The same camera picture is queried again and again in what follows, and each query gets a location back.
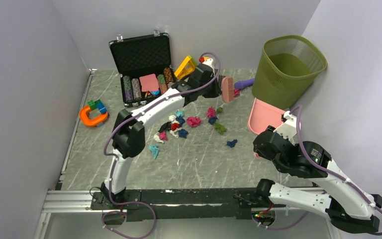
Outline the pink dustpan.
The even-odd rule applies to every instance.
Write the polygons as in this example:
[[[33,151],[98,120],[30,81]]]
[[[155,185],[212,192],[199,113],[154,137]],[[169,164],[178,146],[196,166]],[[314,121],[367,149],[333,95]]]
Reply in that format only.
[[[254,98],[247,127],[255,134],[262,133],[268,126],[277,128],[282,124],[282,115],[284,113],[284,110]]]

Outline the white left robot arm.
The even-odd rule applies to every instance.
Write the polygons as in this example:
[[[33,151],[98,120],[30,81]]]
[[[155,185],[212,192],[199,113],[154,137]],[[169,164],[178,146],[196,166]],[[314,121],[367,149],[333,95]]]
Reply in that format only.
[[[168,113],[197,100],[217,83],[219,70],[208,63],[200,63],[186,81],[174,83],[172,88],[145,106],[118,113],[114,129],[105,143],[103,153],[112,157],[109,175],[101,186],[103,202],[110,209],[124,202],[126,178],[133,159],[145,148],[148,128]]]

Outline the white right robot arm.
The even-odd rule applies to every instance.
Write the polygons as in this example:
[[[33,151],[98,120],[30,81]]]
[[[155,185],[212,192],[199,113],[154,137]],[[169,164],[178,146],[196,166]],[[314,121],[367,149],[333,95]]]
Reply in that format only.
[[[326,194],[309,195],[261,179],[254,193],[255,202],[261,207],[271,204],[297,207],[328,219],[334,227],[347,233],[377,235],[380,220],[375,216],[375,210],[382,206],[382,197],[360,189],[321,145],[304,141],[303,146],[309,158],[305,157],[299,143],[291,143],[273,127],[268,127],[253,141],[253,151],[271,161],[280,173],[308,179]]]

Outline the pink hand brush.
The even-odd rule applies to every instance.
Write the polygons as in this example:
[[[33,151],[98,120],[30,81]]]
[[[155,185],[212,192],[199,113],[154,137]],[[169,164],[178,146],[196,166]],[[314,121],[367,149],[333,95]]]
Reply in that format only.
[[[225,103],[229,103],[235,99],[235,88],[232,77],[224,77],[221,81],[222,99]]]

